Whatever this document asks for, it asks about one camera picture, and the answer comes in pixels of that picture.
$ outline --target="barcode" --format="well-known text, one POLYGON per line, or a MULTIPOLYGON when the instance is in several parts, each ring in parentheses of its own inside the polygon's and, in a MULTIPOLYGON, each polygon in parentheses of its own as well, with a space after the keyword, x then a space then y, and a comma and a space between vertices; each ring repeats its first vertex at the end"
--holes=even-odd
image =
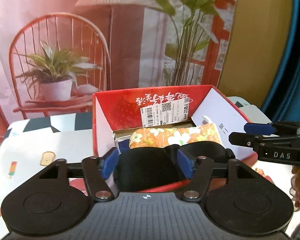
POLYGON ((153 114, 152 114, 152 107, 146 109, 147 114, 147 123, 148 126, 153 126, 153 114))
POLYGON ((162 104, 162 112, 171 111, 171 102, 162 104))
POLYGON ((183 119, 188 119, 188 112, 189 112, 189 98, 185 98, 185 106, 183 108, 183 119))

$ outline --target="white cardboard flap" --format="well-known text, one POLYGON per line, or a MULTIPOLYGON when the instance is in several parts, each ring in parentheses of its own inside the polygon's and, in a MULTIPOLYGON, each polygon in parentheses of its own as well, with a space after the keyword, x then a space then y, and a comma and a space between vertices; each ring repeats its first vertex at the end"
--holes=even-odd
POLYGON ((204 124, 204 116, 216 124, 224 147, 232 149, 237 159, 242 160, 253 153, 251 148, 232 145, 229 142, 229 134, 244 132, 243 127, 247 121, 214 89, 209 91, 191 119, 199 126, 204 124))
POLYGON ((270 123, 271 120, 255 105, 240 107, 240 111, 254 123, 270 123))
POLYGON ((96 134, 97 150, 99 157, 105 155, 112 147, 115 147, 113 131, 96 98, 96 134))

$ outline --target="black fabric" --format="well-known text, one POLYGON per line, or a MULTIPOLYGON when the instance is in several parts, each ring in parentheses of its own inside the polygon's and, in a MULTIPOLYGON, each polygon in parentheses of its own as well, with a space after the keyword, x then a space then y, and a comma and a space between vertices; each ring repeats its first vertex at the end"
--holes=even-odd
POLYGON ((120 191, 136 192, 177 182, 181 178, 164 148, 142 147, 119 155, 114 180, 120 191))
POLYGON ((206 156, 216 163, 227 163, 228 154, 225 148, 216 142, 204 141, 204 142, 194 142, 183 145, 180 147, 183 153, 188 157, 193 156, 197 158, 198 156, 206 156))
POLYGON ((196 165, 198 156, 206 156, 218 163, 227 163, 229 153, 215 142, 204 141, 183 146, 170 145, 165 148, 141 147, 119 155, 114 171, 114 181, 123 192, 160 187, 185 179, 177 164, 178 149, 196 165))

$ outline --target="potted plant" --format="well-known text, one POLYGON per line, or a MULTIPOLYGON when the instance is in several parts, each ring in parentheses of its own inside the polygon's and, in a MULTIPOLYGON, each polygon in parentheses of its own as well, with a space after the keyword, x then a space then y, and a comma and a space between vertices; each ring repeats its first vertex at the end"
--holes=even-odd
POLYGON ((44 41, 40 41, 43 56, 39 54, 23 55, 33 68, 16 76, 23 77, 22 83, 29 82, 29 87, 38 83, 46 101, 67 101, 71 96, 73 83, 77 76, 86 76, 87 69, 100 68, 88 63, 89 58, 78 56, 73 50, 58 49, 53 51, 44 41))
POLYGON ((175 62, 174 69, 163 69, 163 77, 168 86, 189 85, 197 79, 194 54, 204 49, 212 40, 218 39, 209 30, 206 21, 218 12, 215 0, 178 0, 174 6, 168 0, 155 0, 158 7, 150 9, 167 14, 175 28, 175 43, 167 43, 165 55, 175 62))

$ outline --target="orange floral cloth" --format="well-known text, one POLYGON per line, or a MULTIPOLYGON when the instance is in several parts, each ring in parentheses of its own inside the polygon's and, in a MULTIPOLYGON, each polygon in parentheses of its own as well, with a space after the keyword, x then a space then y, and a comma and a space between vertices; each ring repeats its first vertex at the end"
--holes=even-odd
POLYGON ((164 148, 171 144, 181 146, 199 141, 214 141, 222 145, 214 123, 190 128, 140 128, 131 135, 129 147, 164 148))

